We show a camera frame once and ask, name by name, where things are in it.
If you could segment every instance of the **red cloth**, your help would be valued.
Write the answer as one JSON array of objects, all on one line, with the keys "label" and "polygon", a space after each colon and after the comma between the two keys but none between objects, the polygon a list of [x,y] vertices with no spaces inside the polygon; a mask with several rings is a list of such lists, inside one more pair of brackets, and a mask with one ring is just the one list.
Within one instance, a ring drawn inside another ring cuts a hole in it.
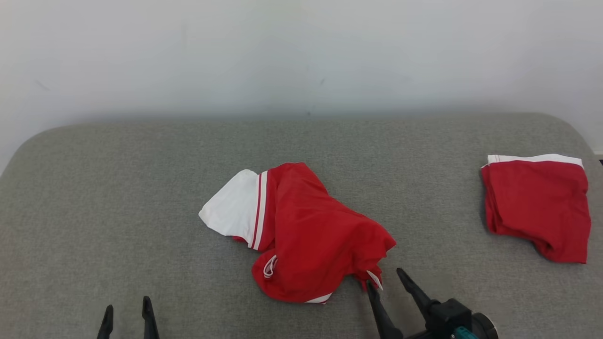
[{"label": "red cloth", "polygon": [[348,274],[381,285],[377,263],[396,244],[381,225],[331,197],[304,163],[254,175],[237,174],[199,215],[208,227],[263,252],[251,272],[264,293],[324,303]]},{"label": "red cloth", "polygon": [[482,177],[490,231],[530,240],[552,261],[586,264],[590,215],[580,159],[488,156]]}]

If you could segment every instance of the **white wall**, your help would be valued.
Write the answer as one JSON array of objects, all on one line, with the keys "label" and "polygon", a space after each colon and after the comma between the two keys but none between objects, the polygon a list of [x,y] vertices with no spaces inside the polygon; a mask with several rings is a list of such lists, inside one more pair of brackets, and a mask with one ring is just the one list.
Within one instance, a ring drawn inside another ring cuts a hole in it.
[{"label": "white wall", "polygon": [[603,151],[601,0],[0,0],[0,171],[58,125],[532,111]]}]

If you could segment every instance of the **red stripe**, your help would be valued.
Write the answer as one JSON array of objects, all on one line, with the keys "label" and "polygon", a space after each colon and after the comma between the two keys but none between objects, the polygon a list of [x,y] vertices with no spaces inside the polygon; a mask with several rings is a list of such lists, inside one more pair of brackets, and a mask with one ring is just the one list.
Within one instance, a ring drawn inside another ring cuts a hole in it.
[{"label": "red stripe", "polygon": [[251,242],[251,248],[255,247],[256,245],[257,221],[260,218],[260,201],[262,201],[262,173],[260,173],[259,185],[257,186],[256,229],[253,231],[253,241]]}]

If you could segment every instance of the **folded cloth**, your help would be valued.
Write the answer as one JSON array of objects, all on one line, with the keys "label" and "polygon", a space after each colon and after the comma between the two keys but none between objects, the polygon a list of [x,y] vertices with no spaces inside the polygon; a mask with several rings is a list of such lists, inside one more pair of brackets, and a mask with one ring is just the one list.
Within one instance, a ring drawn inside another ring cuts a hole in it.
[{"label": "folded cloth", "polygon": [[586,264],[589,183],[581,159],[490,155],[482,177],[491,232],[528,239],[552,261]]},{"label": "folded cloth", "polygon": [[348,274],[382,288],[377,263],[396,244],[377,222],[331,197],[304,163],[259,175],[239,172],[199,217],[263,252],[253,277],[265,294],[284,302],[324,303]]}]

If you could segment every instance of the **folded red garment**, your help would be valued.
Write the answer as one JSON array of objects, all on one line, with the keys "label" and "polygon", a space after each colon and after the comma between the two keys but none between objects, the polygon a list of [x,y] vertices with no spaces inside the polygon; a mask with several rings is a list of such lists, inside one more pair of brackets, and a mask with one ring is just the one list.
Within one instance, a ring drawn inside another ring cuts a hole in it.
[{"label": "folded red garment", "polygon": [[581,159],[491,155],[482,177],[491,232],[528,239],[552,261],[586,264],[589,183]]},{"label": "folded red garment", "polygon": [[268,296],[324,303],[344,276],[381,287],[377,263],[396,242],[327,193],[304,163],[235,175],[199,212],[222,235],[263,252],[251,272]]}]

